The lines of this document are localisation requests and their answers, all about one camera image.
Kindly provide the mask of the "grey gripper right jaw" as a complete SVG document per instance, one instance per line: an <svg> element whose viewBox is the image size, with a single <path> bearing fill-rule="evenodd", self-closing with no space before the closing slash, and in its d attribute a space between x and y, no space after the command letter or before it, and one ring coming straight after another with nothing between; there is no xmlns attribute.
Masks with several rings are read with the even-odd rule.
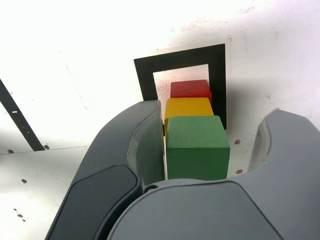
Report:
<svg viewBox="0 0 320 240"><path fill-rule="evenodd" d="M320 132L276 109L258 126L246 173L156 188L120 216L110 240L317 240Z"/></svg>

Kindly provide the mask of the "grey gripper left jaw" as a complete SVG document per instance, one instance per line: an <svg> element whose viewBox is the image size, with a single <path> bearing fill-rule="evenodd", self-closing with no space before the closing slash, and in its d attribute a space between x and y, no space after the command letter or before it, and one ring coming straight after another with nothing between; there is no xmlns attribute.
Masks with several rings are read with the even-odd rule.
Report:
<svg viewBox="0 0 320 240"><path fill-rule="evenodd" d="M147 186L165 179L161 103L119 113L89 146L46 235L48 240L105 240Z"/></svg>

